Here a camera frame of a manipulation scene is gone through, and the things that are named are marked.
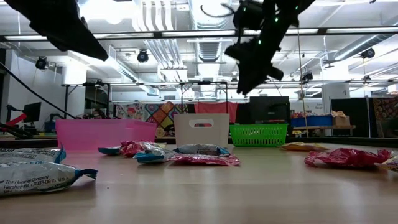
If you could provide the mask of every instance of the blue bin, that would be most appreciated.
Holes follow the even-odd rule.
[[[332,126],[333,125],[333,117],[331,115],[327,116],[309,116],[307,117],[308,126]],[[304,118],[294,118],[292,119],[293,127],[304,127],[305,120]]]

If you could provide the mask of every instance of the yellow snack bag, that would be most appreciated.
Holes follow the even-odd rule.
[[[376,164],[376,166],[386,170],[398,172],[398,158],[392,157],[388,159],[386,162],[383,162],[382,164]]]
[[[282,149],[290,151],[325,151],[329,150],[316,143],[292,142],[280,146]]]

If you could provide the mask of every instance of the pink basket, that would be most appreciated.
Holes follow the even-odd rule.
[[[122,141],[155,141],[156,124],[130,119],[64,120],[55,123],[58,147],[68,151],[97,151]]]

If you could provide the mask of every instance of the basket handle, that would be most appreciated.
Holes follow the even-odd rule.
[[[214,121],[212,119],[193,119],[189,121],[189,126],[191,128],[211,128],[214,126]]]

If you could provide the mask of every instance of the cardboard box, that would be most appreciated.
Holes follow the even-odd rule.
[[[350,126],[351,123],[349,121],[349,116],[343,117],[335,117],[333,118],[333,125],[334,126]]]

